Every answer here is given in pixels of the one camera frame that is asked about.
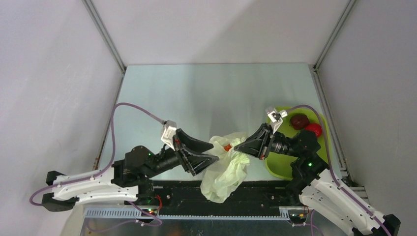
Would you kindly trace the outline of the red fake fruit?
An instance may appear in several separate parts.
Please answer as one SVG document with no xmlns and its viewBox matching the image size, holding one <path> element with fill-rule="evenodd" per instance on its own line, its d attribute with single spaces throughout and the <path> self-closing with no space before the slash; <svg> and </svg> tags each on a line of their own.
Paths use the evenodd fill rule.
<svg viewBox="0 0 417 236">
<path fill-rule="evenodd" d="M 304 129 L 313 132 L 317 138 L 319 138 L 323 133 L 322 126 L 318 123 L 310 123 L 305 126 Z"/>
<path fill-rule="evenodd" d="M 224 148 L 224 150 L 225 150 L 226 152 L 228 152 L 228 151 L 232 148 L 232 145 L 231 145 L 231 144 L 227 144 L 227 145 L 225 145 L 223 148 Z"/>
</svg>

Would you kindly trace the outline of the pale green plastic bag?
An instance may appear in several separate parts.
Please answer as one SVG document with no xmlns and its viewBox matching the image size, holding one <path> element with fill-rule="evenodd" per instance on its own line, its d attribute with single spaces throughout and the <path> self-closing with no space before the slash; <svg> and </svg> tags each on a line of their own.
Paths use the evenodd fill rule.
<svg viewBox="0 0 417 236">
<path fill-rule="evenodd" d="M 225 202 L 246 179 L 250 156 L 234 150 L 246 138 L 245 132 L 210 138 L 209 143 L 214 147 L 208 153 L 218 156 L 219 161 L 204 170 L 200 190 L 207 200 L 218 204 Z M 228 152 L 223 148 L 227 144 L 232 145 Z"/>
</svg>

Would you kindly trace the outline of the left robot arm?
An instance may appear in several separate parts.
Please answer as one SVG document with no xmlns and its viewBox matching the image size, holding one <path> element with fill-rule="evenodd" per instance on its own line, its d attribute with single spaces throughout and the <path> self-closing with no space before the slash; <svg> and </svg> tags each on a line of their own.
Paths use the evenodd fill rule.
<svg viewBox="0 0 417 236">
<path fill-rule="evenodd" d="M 50 171 L 46 183 L 51 192 L 43 194 L 41 206 L 51 212 L 97 202 L 150 206 L 156 199 L 151 178 L 177 166 L 196 176 L 219 161 L 219 157 L 209 154 L 213 144 L 194 139 L 181 129 L 174 132 L 171 141 L 158 153 L 145 146 L 136 146 L 125 154 L 124 159 L 104 170 L 78 176 Z"/>
</svg>

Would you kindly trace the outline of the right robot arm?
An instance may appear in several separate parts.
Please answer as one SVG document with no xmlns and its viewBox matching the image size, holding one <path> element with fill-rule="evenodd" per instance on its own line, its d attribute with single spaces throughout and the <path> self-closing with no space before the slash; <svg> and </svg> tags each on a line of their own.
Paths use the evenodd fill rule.
<svg viewBox="0 0 417 236">
<path fill-rule="evenodd" d="M 346 235 L 398 235 L 400 220 L 377 211 L 348 187 L 317 154 L 320 148 L 312 131 L 302 130 L 289 138 L 264 123 L 234 149 L 258 159 L 271 152 L 295 157 L 290 164 L 293 178 L 286 186 L 288 203 L 313 208 Z"/>
</svg>

